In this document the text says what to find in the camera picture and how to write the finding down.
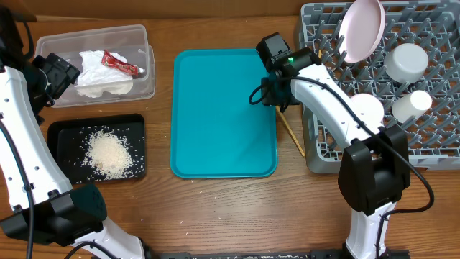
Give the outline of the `white paper cup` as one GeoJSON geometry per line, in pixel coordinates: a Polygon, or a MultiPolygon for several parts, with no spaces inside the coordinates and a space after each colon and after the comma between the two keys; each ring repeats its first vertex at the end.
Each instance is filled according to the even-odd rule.
{"type": "Polygon", "coordinates": [[[392,105],[392,115],[403,123],[410,118],[418,119],[424,115],[432,105],[432,98],[426,91],[416,90],[404,96],[392,105]]]}

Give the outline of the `grey small bowl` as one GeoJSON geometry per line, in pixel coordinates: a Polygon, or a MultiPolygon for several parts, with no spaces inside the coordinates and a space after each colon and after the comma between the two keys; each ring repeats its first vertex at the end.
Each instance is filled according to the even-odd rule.
{"type": "Polygon", "coordinates": [[[415,83],[428,67],[427,52],[413,43],[404,43],[389,52],[384,59],[386,74],[398,83],[415,83]]]}

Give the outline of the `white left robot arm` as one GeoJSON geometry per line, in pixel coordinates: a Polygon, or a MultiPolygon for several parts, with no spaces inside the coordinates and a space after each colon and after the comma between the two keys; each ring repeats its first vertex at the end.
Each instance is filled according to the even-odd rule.
{"type": "Polygon", "coordinates": [[[40,130],[39,115],[80,71],[54,53],[23,53],[12,12],[1,7],[1,170],[13,215],[1,220],[7,237],[33,245],[57,243],[97,258],[153,258],[142,239],[129,235],[107,215],[93,184],[74,189],[58,167],[40,130]]]}

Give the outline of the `red snack wrapper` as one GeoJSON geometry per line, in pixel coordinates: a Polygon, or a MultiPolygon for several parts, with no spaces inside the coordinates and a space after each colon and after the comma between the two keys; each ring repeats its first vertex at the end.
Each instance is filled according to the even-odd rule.
{"type": "Polygon", "coordinates": [[[101,64],[109,68],[115,68],[131,76],[138,76],[141,73],[137,66],[115,58],[108,50],[104,50],[101,64]]]}

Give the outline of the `white napkin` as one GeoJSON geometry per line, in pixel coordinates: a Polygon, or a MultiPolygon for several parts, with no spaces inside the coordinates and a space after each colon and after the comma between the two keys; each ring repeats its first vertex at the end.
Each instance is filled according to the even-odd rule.
{"type": "Polygon", "coordinates": [[[104,92],[123,95],[131,91],[134,85],[133,76],[104,65],[103,50],[88,50],[79,54],[82,57],[83,67],[83,72],[75,85],[79,95],[99,98],[104,92]]]}

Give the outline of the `pile of rice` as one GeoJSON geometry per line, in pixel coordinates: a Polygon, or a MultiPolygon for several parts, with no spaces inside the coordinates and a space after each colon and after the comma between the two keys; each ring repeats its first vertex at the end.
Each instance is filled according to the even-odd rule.
{"type": "Polygon", "coordinates": [[[126,135],[117,133],[120,133],[117,129],[102,126],[83,139],[84,156],[80,164],[88,166],[104,180],[133,176],[135,159],[129,153],[130,142],[126,135]]]}

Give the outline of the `white round plate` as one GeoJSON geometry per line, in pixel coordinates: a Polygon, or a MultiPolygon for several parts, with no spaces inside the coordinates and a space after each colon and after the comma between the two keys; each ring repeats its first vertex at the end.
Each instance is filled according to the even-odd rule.
{"type": "Polygon", "coordinates": [[[367,59],[377,48],[385,28],[385,11],[378,0],[356,0],[346,11],[339,30],[344,40],[339,53],[346,63],[367,59]]]}

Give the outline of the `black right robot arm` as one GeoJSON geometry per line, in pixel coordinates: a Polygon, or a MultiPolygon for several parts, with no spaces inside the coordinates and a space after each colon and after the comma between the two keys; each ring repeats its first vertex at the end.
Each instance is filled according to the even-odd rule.
{"type": "Polygon", "coordinates": [[[398,126],[384,127],[359,108],[310,48],[293,52],[276,32],[264,37],[256,51],[269,73],[257,88],[259,102],[282,112],[303,104],[342,150],[338,185],[352,211],[344,257],[388,257],[388,214],[410,185],[405,133],[398,126]]]}

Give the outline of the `pink bowl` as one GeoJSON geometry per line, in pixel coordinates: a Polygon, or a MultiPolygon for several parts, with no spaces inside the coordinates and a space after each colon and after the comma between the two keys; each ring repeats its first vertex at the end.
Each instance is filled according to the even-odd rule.
{"type": "Polygon", "coordinates": [[[366,122],[382,122],[385,111],[378,98],[371,94],[356,94],[351,97],[351,100],[360,110],[366,122]]]}

